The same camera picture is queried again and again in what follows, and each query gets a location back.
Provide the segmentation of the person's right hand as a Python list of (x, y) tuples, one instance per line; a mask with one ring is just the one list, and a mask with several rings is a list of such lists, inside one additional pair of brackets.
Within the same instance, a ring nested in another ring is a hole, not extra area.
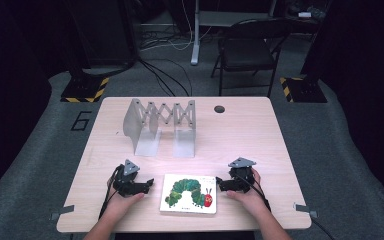
[(255, 179), (253, 188), (251, 188), (247, 193), (235, 192), (229, 190), (227, 196), (231, 199), (234, 199), (242, 204), (242, 206), (255, 218), (267, 215), (270, 210), (267, 208), (264, 203), (263, 198), (261, 197), (262, 189), (260, 186), (260, 175), (259, 173), (252, 168), (252, 173)]

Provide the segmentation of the person's left hand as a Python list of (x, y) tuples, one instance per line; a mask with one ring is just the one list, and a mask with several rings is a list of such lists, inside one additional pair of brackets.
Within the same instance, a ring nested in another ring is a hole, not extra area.
[(114, 188), (110, 190), (107, 208), (104, 215), (111, 219), (120, 220), (134, 204), (145, 197), (144, 193), (123, 197)]

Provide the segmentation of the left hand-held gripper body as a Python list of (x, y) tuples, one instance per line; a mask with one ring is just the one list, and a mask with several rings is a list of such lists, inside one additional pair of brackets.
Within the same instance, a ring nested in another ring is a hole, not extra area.
[(113, 187), (123, 197), (138, 194), (139, 189), (146, 187), (144, 183), (136, 183), (140, 167), (129, 159), (124, 164), (120, 164), (115, 171)]

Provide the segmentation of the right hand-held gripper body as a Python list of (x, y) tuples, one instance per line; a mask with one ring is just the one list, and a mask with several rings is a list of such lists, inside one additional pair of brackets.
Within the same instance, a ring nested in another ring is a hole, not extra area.
[(244, 193), (248, 192), (255, 182), (252, 172), (252, 167), (255, 164), (255, 161), (243, 157), (239, 157), (229, 163), (229, 175), (231, 179), (228, 189), (232, 191), (242, 191)]

